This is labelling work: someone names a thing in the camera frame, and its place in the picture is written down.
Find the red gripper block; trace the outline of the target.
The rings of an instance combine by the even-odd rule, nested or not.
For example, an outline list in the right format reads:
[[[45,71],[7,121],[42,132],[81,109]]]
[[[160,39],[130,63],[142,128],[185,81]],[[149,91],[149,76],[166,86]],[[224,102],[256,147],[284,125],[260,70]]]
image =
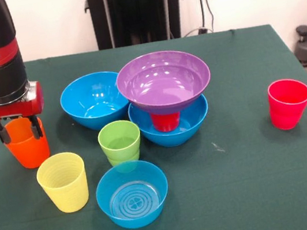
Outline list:
[[[43,137],[41,125],[36,115],[42,113],[44,106],[43,92],[40,82],[29,81],[24,95],[9,104],[0,105],[0,120],[14,116],[28,117],[35,139]],[[4,144],[11,142],[10,135],[0,122],[0,140]]]

